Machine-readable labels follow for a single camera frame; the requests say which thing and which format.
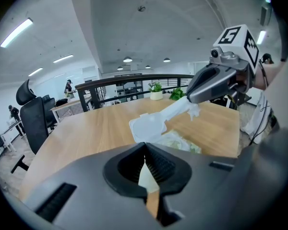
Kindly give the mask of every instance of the robotic arm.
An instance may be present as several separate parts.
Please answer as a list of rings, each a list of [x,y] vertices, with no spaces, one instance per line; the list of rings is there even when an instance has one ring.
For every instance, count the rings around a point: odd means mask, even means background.
[[[259,49],[246,25],[226,28],[213,44],[209,64],[195,74],[187,89],[192,103],[223,95],[237,105],[250,99],[246,92],[254,84]],[[246,81],[237,80],[244,75]]]

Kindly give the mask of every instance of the white flower pot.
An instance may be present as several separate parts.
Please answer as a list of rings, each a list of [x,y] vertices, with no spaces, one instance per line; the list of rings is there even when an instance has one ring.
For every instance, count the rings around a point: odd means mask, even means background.
[[[163,98],[162,91],[150,92],[150,99],[153,101],[161,100]]]

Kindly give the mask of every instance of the chair headrest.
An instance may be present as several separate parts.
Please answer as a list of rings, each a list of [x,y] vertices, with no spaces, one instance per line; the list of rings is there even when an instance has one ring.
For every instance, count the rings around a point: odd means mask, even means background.
[[[50,101],[50,96],[47,94],[43,98],[43,103]]]
[[[28,79],[17,90],[16,101],[19,105],[25,105],[34,98],[36,98],[36,95],[29,89]]]

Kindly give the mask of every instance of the railing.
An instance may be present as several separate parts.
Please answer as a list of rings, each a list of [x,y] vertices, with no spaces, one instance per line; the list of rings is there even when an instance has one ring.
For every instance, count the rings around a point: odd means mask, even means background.
[[[145,93],[149,93],[149,91],[141,91],[130,94],[125,94],[121,96],[116,96],[113,98],[105,98],[105,86],[113,85],[113,84],[126,84],[128,82],[138,82],[138,81],[151,81],[160,82],[163,86],[168,86],[166,88],[162,88],[162,90],[169,90],[178,87],[187,87],[189,79],[193,78],[193,75],[182,75],[182,74],[147,74],[147,75],[132,75],[132,76],[121,76],[114,78],[101,79],[91,82],[86,82],[75,86],[78,91],[81,106],[84,112],[88,111],[87,103],[85,103],[84,95],[85,91],[89,91],[91,93],[91,104],[95,109],[101,107],[102,103],[122,99],[122,98],[132,98],[132,96],[137,96]]]

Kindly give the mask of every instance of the desk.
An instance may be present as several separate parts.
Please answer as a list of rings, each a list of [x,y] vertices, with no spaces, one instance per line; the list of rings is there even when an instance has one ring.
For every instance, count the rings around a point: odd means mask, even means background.
[[[10,139],[10,141],[6,141],[6,139],[4,138],[4,135],[6,135],[9,131],[11,131],[14,127],[18,126],[21,134],[24,136],[25,134],[22,132],[22,129],[20,128],[19,124],[21,123],[21,120],[17,121],[16,123],[13,123],[10,127],[8,127],[2,134],[0,134],[0,136],[2,137],[3,141],[4,141],[4,145],[8,148],[9,151],[11,151],[11,149],[9,148],[9,146],[16,151],[15,147],[12,144],[12,139]]]
[[[93,108],[92,108],[92,105],[91,105],[91,102],[90,102],[91,94],[86,94],[86,95],[84,95],[84,99],[85,99],[86,101],[88,101],[87,104],[89,105],[90,110],[92,110]],[[53,108],[51,108],[50,110],[52,111],[54,117],[56,118],[57,122],[59,123],[59,122],[60,122],[60,118],[59,118],[59,116],[58,116],[58,114],[57,114],[57,111],[58,111],[58,110],[61,110],[61,109],[64,109],[64,108],[71,107],[71,106],[73,106],[73,105],[77,105],[77,104],[81,104],[80,100],[79,100],[79,99],[76,99],[76,98],[73,98],[73,99],[71,99],[70,101],[68,101],[67,103],[65,103],[65,104],[63,104],[63,105],[60,105],[60,106],[58,106],[58,107],[53,107]]]
[[[129,121],[143,113],[161,111],[172,100],[149,98],[121,103],[65,118],[46,139],[33,159],[19,191],[23,201],[40,182],[72,161],[94,153],[135,143]],[[202,148],[203,154],[236,157],[239,112],[212,103],[201,103],[200,116],[187,113],[166,122],[167,129]]]

